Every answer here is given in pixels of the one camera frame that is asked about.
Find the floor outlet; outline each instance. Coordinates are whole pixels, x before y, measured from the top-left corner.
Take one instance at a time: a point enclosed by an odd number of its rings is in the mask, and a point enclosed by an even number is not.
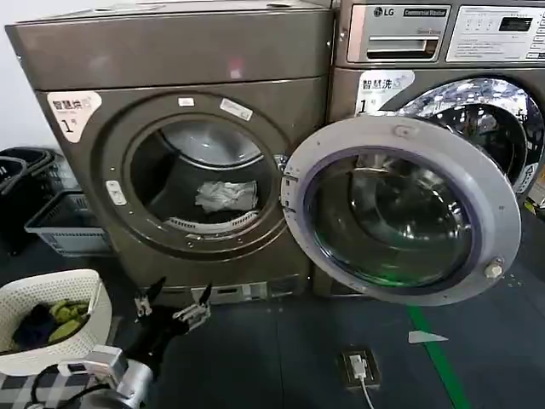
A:
[[[350,348],[343,349],[339,357],[339,367],[341,369],[342,381],[349,389],[361,389],[361,383],[353,375],[352,365],[350,365],[350,355],[359,354],[362,359],[367,361],[367,378],[365,385],[368,388],[378,388],[381,384],[381,374],[376,364],[373,353],[368,348]]]

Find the lg logo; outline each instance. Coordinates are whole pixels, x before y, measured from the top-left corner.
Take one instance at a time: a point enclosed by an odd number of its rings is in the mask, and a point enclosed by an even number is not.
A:
[[[393,15],[393,9],[383,9],[382,7],[375,7],[375,17],[382,15]]]

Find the white woven basket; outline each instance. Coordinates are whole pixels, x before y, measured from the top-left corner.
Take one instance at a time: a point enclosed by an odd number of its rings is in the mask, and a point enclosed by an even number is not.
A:
[[[89,301],[87,322],[68,339],[43,348],[9,352],[12,336],[22,319],[41,302]],[[0,372],[11,376],[39,373],[46,366],[67,358],[85,356],[104,344],[112,323],[110,297],[94,270],[80,269],[20,279],[0,288]]]

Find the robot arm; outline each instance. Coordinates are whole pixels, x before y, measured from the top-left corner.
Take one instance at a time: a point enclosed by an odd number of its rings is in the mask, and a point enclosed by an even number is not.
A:
[[[79,360],[66,360],[57,367],[65,377],[89,374],[95,377],[100,387],[86,389],[83,407],[102,409],[139,409],[150,385],[157,379],[164,351],[173,337],[187,334],[201,326],[210,317],[208,299],[211,285],[198,302],[181,311],[168,307],[153,307],[152,301],[164,285],[164,279],[152,285],[145,295],[135,299],[141,333],[126,351],[104,345],[96,346],[87,356]],[[36,378],[33,390],[36,390]],[[77,394],[57,409],[68,407]],[[31,409],[47,409],[36,401]]]

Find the black basket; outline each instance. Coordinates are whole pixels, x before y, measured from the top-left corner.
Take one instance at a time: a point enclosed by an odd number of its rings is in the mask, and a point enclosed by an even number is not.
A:
[[[49,171],[55,154],[45,149],[0,151],[0,253],[15,255],[36,238],[26,222],[53,196]]]
[[[62,256],[111,256],[107,234],[78,191],[58,193],[25,226]]]

